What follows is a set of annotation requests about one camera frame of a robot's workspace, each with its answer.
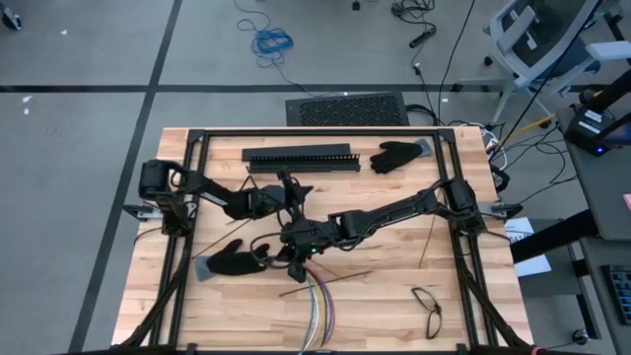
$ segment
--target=black metal frame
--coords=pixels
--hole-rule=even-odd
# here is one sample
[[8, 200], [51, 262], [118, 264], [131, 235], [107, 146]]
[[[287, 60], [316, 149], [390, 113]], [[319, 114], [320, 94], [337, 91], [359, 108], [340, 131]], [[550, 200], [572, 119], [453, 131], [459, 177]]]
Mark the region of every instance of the black metal frame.
[[[188, 137], [186, 139], [186, 149], [184, 152], [184, 161], [183, 166], [186, 169], [190, 169], [190, 165], [193, 159], [193, 151], [195, 146], [199, 143], [201, 144], [201, 149], [199, 153], [199, 161], [197, 164], [196, 170], [198, 172], [204, 172], [206, 169], [206, 158], [208, 156], [208, 148], [210, 145], [210, 140], [213, 137], [224, 137], [224, 136], [414, 136], [414, 137], [426, 137], [433, 140], [434, 147], [436, 149], [436, 160], [439, 168], [439, 176], [440, 180], [445, 181], [448, 180], [449, 173], [447, 170], [445, 153], [443, 151], [443, 146], [441, 144], [442, 141], [448, 143], [450, 157], [453, 163], [454, 176], [452, 178], [463, 178], [462, 167], [460, 165], [459, 154], [457, 151], [456, 144], [456, 136], [454, 131], [450, 128], [439, 128], [439, 129], [389, 129], [389, 128], [378, 128], [378, 129], [357, 129], [357, 128], [348, 128], [348, 129], [265, 129], [265, 130], [253, 130], [253, 129], [235, 129], [235, 130], [199, 130], [193, 129], [188, 132]], [[193, 202], [198, 202], [199, 197], [194, 197]], [[191, 233], [188, 234], [184, 238], [184, 247], [182, 250], [180, 267], [184, 267], [185, 270], [188, 270], [190, 265], [190, 256], [192, 250], [192, 242], [194, 238], [194, 226], [196, 224], [197, 213], [195, 213], [192, 218], [192, 230]], [[450, 231], [452, 238], [452, 245], [454, 249], [454, 260], [456, 263], [456, 269], [459, 267], [467, 267], [466, 263], [462, 258], [462, 245], [460, 241], [462, 239], [461, 235], [458, 235], [455, 230], [454, 224], [450, 223]], [[176, 249], [176, 239], [178, 237], [169, 236], [169, 242], [167, 244], [167, 250], [165, 253], [165, 261], [162, 270], [162, 277], [160, 280], [160, 288], [158, 291], [159, 299], [165, 298], [165, 292], [168, 291], [170, 286], [173, 288], [174, 285], [177, 286], [175, 293], [175, 305], [173, 316], [171, 319], [171, 327], [169, 331], [168, 343], [167, 346], [175, 348], [177, 345], [177, 337], [179, 333], [179, 325], [181, 322], [181, 313], [183, 309], [184, 303], [184, 292], [186, 289], [186, 280], [187, 280], [187, 272], [183, 274], [177, 275], [177, 278], [171, 278], [171, 273], [173, 269], [174, 259], [175, 259], [175, 249]], [[469, 242], [469, 250], [471, 256], [471, 265], [473, 268], [473, 274], [475, 275], [477, 284], [480, 286], [481, 291], [486, 296], [486, 283], [484, 280], [484, 271], [482, 269], [481, 258], [479, 254], [479, 248], [477, 245], [477, 239], [474, 236], [468, 236], [467, 241]], [[478, 334], [475, 326], [475, 317], [473, 313], [473, 306], [471, 303], [471, 297], [469, 294], [469, 289], [462, 281], [462, 279], [457, 276], [458, 286], [460, 290], [460, 297], [462, 301], [462, 309], [464, 312], [464, 321], [467, 330], [467, 337], [469, 341], [469, 346], [477, 346], [480, 345]], [[484, 315], [484, 325], [487, 333], [488, 344], [490, 346], [498, 346], [497, 335], [495, 332], [495, 327], [493, 325], [493, 321], [490, 317], [483, 313]], [[155, 323], [153, 324], [151, 335], [149, 339], [149, 345], [155, 346], [160, 342], [161, 336], [161, 326], [163, 322], [162, 312], [158, 315]], [[196, 350], [196, 354], [218, 354], [225, 353], [226, 351], [200, 351]], [[252, 354], [252, 355], [271, 355], [276, 353], [286, 353], [286, 352], [278, 352], [278, 351], [239, 351], [239, 354]], [[348, 354], [361, 354], [361, 353], [369, 353], [369, 352], [345, 352]], [[383, 353], [397, 353], [404, 354], [407, 353], [405, 351], [394, 351], [394, 352], [383, 352]], [[414, 353], [423, 353], [423, 354], [460, 354], [462, 352], [462, 346], [458, 347], [458, 350], [448, 350], [448, 351], [414, 351]]]

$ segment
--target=office chair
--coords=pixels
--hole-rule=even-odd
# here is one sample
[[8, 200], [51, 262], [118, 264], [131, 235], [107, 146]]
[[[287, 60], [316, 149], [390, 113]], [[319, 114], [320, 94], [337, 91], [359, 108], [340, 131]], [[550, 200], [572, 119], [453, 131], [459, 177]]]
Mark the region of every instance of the office chair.
[[[460, 79], [456, 87], [469, 84], [502, 88], [491, 124], [500, 118], [513, 94], [532, 97], [548, 76], [550, 80], [541, 92], [564, 96], [574, 80], [584, 72], [597, 72], [602, 61], [631, 57], [630, 43], [626, 41], [585, 45], [577, 38], [572, 43], [599, 5], [600, 0], [509, 1], [483, 29], [493, 39], [484, 64], [499, 64], [502, 76]], [[552, 71], [568, 46], [568, 52]], [[539, 100], [535, 102], [547, 115], [552, 113]]]
[[11, 8], [0, 2], [0, 14], [2, 15], [2, 23], [8, 29], [21, 30], [22, 19], [20, 16], [11, 11]]

